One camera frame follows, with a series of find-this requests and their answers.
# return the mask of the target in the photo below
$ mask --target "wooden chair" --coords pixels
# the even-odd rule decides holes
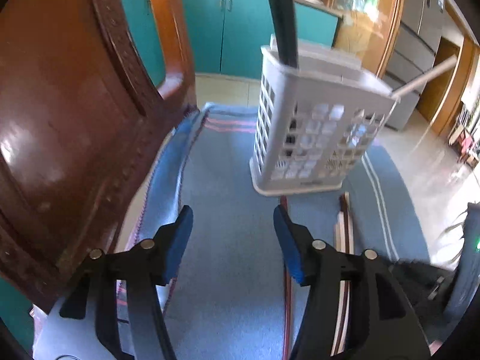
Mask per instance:
[[[113,251],[165,136],[196,104],[181,0],[151,0],[157,89],[120,0],[0,0],[0,271],[49,311],[94,248]]]

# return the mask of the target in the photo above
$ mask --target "pink stripe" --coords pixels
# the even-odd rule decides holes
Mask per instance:
[[[222,127],[217,127],[213,124],[208,124],[208,123],[205,123],[205,128],[208,128],[209,130],[214,130],[216,132],[230,132],[230,131],[234,131],[234,132],[248,132],[250,134],[255,134],[255,129],[253,128],[234,128],[234,127],[230,127],[230,128],[222,128]]]
[[[255,124],[257,123],[257,122],[254,122],[254,121],[244,121],[244,120],[212,119],[210,117],[207,117],[207,122],[216,123],[216,124],[226,124],[226,125],[237,124],[239,126],[255,126]]]

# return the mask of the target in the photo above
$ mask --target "black utensil handle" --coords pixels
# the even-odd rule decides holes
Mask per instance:
[[[293,0],[268,0],[272,12],[278,58],[284,65],[298,68],[297,24]]]

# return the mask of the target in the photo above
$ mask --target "silver bolt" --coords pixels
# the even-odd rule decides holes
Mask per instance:
[[[325,249],[327,247],[327,244],[325,242],[323,242],[321,239],[316,239],[314,240],[311,245],[314,247],[314,249],[318,250],[318,251],[322,251],[323,249]]]
[[[365,251],[365,257],[368,258],[369,260],[375,260],[378,257],[378,254],[375,250],[367,249]]]
[[[92,260],[96,260],[96,259],[99,259],[100,257],[102,257],[102,254],[103,254],[103,252],[102,252],[101,249],[93,249],[90,252],[89,256]]]
[[[142,242],[140,242],[140,246],[142,249],[152,249],[153,246],[155,246],[155,242],[150,238],[144,239]]]

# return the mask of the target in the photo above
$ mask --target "floor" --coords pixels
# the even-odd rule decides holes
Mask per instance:
[[[256,107],[260,83],[198,75],[196,92],[199,108],[207,102]],[[428,129],[428,123],[418,112],[414,112],[402,132],[386,127],[377,140],[392,157],[410,192],[432,262],[445,265],[461,248],[461,244],[456,242],[461,237],[461,231],[452,231],[450,237],[441,241],[438,240],[439,235],[457,220],[468,202],[480,201],[477,175],[468,166],[457,163],[457,155]],[[146,185],[130,205],[124,222],[125,231],[122,231],[124,240],[134,227],[145,192]]]

